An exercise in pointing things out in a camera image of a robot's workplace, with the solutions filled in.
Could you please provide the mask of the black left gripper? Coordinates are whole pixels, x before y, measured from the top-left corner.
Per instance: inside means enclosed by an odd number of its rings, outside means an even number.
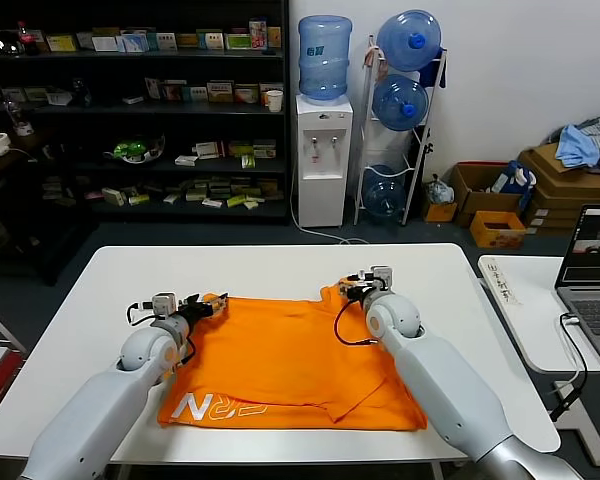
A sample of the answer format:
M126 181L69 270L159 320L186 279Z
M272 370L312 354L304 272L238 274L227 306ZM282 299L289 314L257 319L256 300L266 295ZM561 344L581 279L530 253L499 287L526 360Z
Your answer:
M227 305L227 299L227 293L220 295L193 294L179 304L177 314L183 317L188 324L196 324L205 315L219 315L223 312Z

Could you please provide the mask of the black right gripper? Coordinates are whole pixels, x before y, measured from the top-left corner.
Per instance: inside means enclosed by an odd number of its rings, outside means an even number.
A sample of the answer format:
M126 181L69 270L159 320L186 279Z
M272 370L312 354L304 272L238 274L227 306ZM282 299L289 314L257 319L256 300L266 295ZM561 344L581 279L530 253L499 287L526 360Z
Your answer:
M360 305L363 305L374 291L380 290L380 281L373 280L371 272L348 275L346 281L352 284L340 284L338 286L339 295L347 301L358 301Z

